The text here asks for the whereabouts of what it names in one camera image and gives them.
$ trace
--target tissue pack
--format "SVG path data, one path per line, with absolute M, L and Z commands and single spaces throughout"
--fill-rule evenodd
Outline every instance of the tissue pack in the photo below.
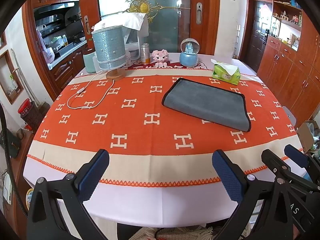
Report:
M 239 68 L 237 68 L 236 72 L 232 76 L 230 76 L 223 67 L 215 64 L 212 77 L 219 79 L 221 81 L 228 82 L 233 85 L 238 85 L 240 80 L 240 75 L 241 74 L 240 74 Z

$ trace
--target red lid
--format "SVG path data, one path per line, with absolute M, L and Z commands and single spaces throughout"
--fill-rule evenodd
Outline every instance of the red lid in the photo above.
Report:
M 21 106 L 19 107 L 18 113 L 21 114 L 26 107 L 30 107 L 30 106 L 31 106 L 30 99 L 27 98 L 26 100 L 23 101 L 23 103 L 22 103 Z

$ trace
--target gray towel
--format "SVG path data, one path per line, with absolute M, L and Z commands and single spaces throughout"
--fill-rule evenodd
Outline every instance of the gray towel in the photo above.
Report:
M 243 94 L 179 78 L 162 105 L 203 120 L 248 132 L 251 122 Z

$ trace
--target pink building block cat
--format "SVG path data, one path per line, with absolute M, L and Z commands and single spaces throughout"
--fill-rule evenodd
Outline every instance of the pink building block cat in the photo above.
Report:
M 166 67 L 167 62 L 169 59 L 169 54 L 168 52 L 163 49 L 161 51 L 159 50 L 154 50 L 152 52 L 153 59 L 156 61 L 156 67 Z

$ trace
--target screw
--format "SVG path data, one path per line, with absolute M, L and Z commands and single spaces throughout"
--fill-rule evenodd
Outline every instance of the screw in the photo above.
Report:
M 66 179 L 67 179 L 67 180 L 73 179 L 74 177 L 75 177 L 75 174 L 74 174 L 74 173 L 68 173 L 68 174 L 66 175 Z
M 42 182 L 44 182 L 44 177 L 40 177 L 39 179 L 37 179 L 37 182 L 38 182 L 39 184 L 41 184 Z
M 281 179 L 281 178 L 278 178 L 278 179 L 277 179 L 277 182 L 278 182 L 279 184 L 284 184 L 284 180 Z
M 251 181 L 254 181 L 256 179 L 256 177 L 253 174 L 248 174 L 247 175 L 247 179 L 251 180 Z

